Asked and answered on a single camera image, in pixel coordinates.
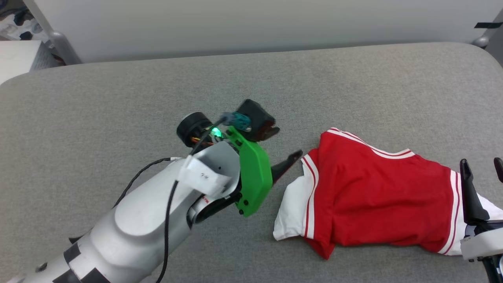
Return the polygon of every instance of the red stripe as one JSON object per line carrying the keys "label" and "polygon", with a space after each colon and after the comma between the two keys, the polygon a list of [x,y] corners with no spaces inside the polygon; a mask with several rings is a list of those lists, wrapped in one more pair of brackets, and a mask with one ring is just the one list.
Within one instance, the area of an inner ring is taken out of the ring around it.
{"label": "red stripe", "polygon": [[[335,131],[339,131],[339,132],[342,132],[342,133],[345,133],[347,134],[348,136],[350,137],[353,137],[353,138],[356,138],[357,140],[361,141],[362,143],[364,143],[366,146],[370,147],[366,142],[364,142],[361,138],[359,138],[357,135],[355,134],[352,134],[350,132],[346,132],[346,131],[341,131],[337,128],[330,128],[331,130],[335,130]],[[406,154],[409,154],[411,151],[406,151],[404,153],[400,153],[400,154],[391,154],[391,153],[387,153],[387,152],[383,152],[382,150],[379,150],[379,149],[373,149],[372,147],[370,147],[372,150],[375,150],[381,154],[384,154],[384,155],[387,155],[387,156],[402,156],[402,155],[406,155]]]}
{"label": "red stripe", "polygon": [[458,210],[459,210],[459,202],[460,202],[460,199],[459,199],[459,189],[458,189],[458,173],[456,173],[456,193],[458,195],[458,207],[456,208],[456,216],[454,216],[454,233],[452,235],[451,245],[449,245],[449,248],[443,254],[446,254],[447,252],[449,252],[449,250],[451,250],[452,245],[454,244],[454,239],[456,238],[456,222],[458,220]]}
{"label": "red stripe", "polygon": [[[311,166],[307,162],[306,157],[303,157],[302,159],[304,160],[304,163],[307,165],[307,167],[309,168],[309,170],[311,170],[311,175],[313,176],[313,189],[311,190],[311,195],[312,195],[313,191],[314,191],[314,186],[316,184],[316,176],[314,175],[313,169],[311,168]],[[306,230],[304,231],[304,237],[307,237],[307,227],[309,227],[309,201],[311,200],[311,195],[309,195],[309,198],[307,199],[307,206],[306,206],[306,210],[307,210],[307,212],[306,212]]]}

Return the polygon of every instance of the red and white jersey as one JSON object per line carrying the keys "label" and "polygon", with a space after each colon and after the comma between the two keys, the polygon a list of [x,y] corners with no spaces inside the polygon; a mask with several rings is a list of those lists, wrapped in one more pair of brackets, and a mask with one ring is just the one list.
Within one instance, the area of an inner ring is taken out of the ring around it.
{"label": "red and white jersey", "polygon": [[[379,150],[337,128],[321,135],[302,165],[304,176],[283,196],[276,240],[303,236],[325,259],[336,244],[421,245],[461,254],[466,224],[459,173],[408,149]],[[503,210],[479,198],[491,219],[503,219]]]}

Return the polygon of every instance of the black tape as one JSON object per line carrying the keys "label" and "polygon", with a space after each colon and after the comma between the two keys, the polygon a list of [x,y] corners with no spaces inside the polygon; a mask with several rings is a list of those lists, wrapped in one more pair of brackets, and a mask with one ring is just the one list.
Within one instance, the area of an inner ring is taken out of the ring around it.
{"label": "black tape", "polygon": [[78,249],[78,244],[73,244],[69,249],[63,252],[63,257],[66,263],[70,263],[76,257],[80,255],[80,250]]}
{"label": "black tape", "polygon": [[501,23],[477,23],[474,27],[474,29],[497,29],[501,25],[503,25],[503,22]]}
{"label": "black tape", "polygon": [[95,268],[82,278],[82,283],[110,283],[110,281]]}
{"label": "black tape", "polygon": [[54,279],[54,283],[82,283],[77,275],[73,273],[73,270],[69,269],[67,272],[60,275],[58,278]]}

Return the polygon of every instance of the green plastic bracket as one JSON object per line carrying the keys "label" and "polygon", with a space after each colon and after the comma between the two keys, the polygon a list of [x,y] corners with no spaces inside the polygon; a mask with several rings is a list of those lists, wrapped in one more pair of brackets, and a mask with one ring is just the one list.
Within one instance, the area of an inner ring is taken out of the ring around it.
{"label": "green plastic bracket", "polygon": [[244,217],[257,212],[273,187],[271,162],[266,151],[258,143],[248,141],[234,127],[229,127],[227,137],[239,151],[241,165],[241,194],[236,203]]}

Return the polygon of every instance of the green led light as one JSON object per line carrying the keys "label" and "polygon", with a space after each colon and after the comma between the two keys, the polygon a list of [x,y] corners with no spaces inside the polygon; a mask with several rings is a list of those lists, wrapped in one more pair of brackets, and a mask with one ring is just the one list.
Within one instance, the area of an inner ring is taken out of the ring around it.
{"label": "green led light", "polygon": [[213,128],[213,129],[211,129],[211,133],[212,133],[214,136],[217,136],[217,137],[223,137],[222,132],[221,132],[218,128]]}

